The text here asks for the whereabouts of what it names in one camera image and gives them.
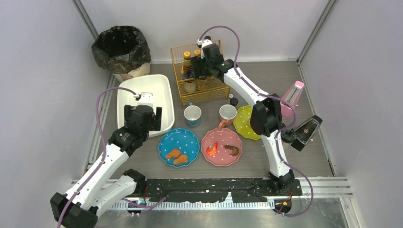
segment black base board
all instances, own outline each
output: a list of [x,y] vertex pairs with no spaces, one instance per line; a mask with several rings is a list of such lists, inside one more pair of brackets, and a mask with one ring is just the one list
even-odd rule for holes
[[166,197],[166,202],[222,202],[228,192],[234,203],[266,202],[267,196],[301,196],[299,180],[279,192],[272,191],[267,178],[148,179],[147,192],[151,202]]

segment breaded food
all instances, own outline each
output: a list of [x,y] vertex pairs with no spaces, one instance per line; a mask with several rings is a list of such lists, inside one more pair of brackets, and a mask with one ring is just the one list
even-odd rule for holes
[[177,157],[179,157],[179,155],[181,155],[181,152],[178,150],[178,149],[173,149],[171,152],[169,152],[167,155],[166,155],[166,158],[167,159],[170,159],[170,158],[177,158]]
[[183,164],[183,163],[187,163],[188,162],[188,156],[186,154],[183,154],[181,156],[179,156],[177,159],[175,159],[173,161],[174,165],[179,165],[179,164]]

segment pink mug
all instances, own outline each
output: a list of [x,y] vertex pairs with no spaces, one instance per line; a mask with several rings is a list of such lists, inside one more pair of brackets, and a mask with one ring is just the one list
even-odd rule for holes
[[235,117],[237,116],[237,109],[230,104],[225,104],[221,106],[219,114],[221,122],[218,127],[223,128],[224,126],[231,125],[231,123],[234,121]]

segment white wall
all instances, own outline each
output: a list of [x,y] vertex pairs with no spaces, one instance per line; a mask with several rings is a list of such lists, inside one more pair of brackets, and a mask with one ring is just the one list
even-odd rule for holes
[[339,1],[302,67],[370,228],[402,227],[403,2]]
[[[171,61],[170,48],[195,43],[209,27],[227,25],[241,41],[240,61],[296,60],[327,0],[81,0],[98,32],[115,25],[138,27],[153,61]],[[222,28],[227,58],[236,39]]]
[[56,227],[50,198],[83,172],[108,73],[69,0],[3,0],[0,21],[0,227]]

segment white tray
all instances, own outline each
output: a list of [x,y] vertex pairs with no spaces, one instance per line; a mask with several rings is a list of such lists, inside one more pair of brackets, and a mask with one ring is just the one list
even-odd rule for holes
[[[164,134],[169,131],[175,121],[175,113],[173,112],[173,102],[171,87],[168,78],[164,75],[147,75],[126,80],[119,87],[128,88],[136,93],[141,92],[153,93],[154,112],[157,107],[163,108],[162,122],[160,131],[150,131],[149,137]],[[130,92],[124,90],[117,91],[117,127],[121,128],[125,125],[124,106],[137,106],[137,101]]]

